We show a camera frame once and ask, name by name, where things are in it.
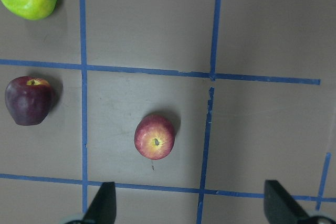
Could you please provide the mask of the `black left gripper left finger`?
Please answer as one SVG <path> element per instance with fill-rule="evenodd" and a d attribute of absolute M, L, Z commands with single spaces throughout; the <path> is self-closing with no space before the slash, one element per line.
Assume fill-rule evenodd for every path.
<path fill-rule="evenodd" d="M 117 215 L 115 190 L 114 182 L 102 183 L 81 222 L 113 224 Z"/>

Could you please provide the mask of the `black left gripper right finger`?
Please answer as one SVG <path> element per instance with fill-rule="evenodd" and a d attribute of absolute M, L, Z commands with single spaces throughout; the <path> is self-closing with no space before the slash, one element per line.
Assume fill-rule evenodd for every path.
<path fill-rule="evenodd" d="M 264 214 L 271 224 L 302 223 L 309 219 L 307 212 L 277 180 L 265 180 Z"/>

